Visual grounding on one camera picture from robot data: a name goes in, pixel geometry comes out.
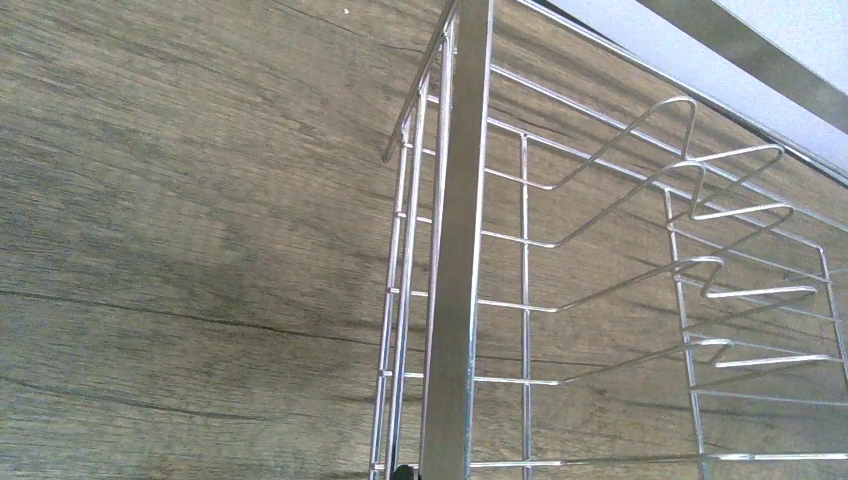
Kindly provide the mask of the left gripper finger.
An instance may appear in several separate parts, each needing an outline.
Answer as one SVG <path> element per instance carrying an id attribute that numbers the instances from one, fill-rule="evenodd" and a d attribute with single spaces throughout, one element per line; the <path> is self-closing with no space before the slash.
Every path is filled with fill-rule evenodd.
<path id="1" fill-rule="evenodd" d="M 413 466 L 404 464 L 392 472 L 392 480 L 420 480 L 420 475 Z"/>

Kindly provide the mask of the metal wire dish rack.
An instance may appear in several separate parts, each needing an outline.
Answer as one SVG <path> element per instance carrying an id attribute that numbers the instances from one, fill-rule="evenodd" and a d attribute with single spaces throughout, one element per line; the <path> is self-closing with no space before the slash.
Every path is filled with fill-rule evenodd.
<path id="1" fill-rule="evenodd" d="M 404 99 L 367 475 L 843 479 L 847 180 L 534 1 Z"/>

